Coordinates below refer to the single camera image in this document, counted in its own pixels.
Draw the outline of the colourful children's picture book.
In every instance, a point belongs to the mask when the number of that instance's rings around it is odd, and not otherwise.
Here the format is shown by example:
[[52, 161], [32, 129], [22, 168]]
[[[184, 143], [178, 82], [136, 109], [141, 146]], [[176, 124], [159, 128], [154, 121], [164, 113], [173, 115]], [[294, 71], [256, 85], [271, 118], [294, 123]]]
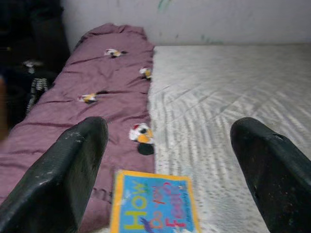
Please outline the colourful children's picture book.
[[109, 233], [203, 233], [189, 177], [121, 170]]

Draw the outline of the black white patterned cloth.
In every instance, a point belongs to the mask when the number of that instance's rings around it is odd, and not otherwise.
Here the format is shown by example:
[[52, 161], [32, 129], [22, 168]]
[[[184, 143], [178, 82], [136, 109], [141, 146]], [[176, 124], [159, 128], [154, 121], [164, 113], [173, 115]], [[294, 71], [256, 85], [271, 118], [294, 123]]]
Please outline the black white patterned cloth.
[[29, 114], [40, 97], [49, 90], [50, 83], [46, 78], [34, 78], [31, 84], [30, 99], [27, 104], [26, 114]]

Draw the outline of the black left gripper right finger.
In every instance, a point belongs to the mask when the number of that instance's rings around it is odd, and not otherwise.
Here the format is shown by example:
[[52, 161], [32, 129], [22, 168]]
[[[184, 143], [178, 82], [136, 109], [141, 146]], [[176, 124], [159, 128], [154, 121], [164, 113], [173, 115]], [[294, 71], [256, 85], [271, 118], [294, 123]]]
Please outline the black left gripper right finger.
[[311, 233], [311, 160], [260, 121], [233, 123], [230, 140], [270, 233]]

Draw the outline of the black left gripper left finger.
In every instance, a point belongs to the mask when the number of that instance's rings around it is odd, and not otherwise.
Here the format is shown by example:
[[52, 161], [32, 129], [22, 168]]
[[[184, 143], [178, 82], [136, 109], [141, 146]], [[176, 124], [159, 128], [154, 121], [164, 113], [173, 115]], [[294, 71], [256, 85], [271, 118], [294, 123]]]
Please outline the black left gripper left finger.
[[0, 205], [0, 233], [77, 233], [107, 141], [101, 117], [64, 131]]

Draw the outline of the white quilted mattress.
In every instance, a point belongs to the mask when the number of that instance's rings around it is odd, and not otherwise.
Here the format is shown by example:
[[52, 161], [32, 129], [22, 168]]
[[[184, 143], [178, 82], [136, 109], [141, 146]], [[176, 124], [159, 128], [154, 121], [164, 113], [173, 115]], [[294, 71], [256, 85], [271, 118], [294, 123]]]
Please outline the white quilted mattress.
[[311, 45], [157, 46], [155, 170], [191, 178], [203, 233], [269, 233], [230, 143], [258, 119], [311, 159]]

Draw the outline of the dark black furniture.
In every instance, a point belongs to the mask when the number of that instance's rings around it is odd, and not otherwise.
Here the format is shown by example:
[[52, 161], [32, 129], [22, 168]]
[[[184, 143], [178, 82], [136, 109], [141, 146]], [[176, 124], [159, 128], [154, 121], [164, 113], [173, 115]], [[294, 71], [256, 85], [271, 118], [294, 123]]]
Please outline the dark black furniture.
[[6, 125], [26, 117], [34, 78], [49, 89], [70, 56], [61, 0], [0, 0], [0, 81]]

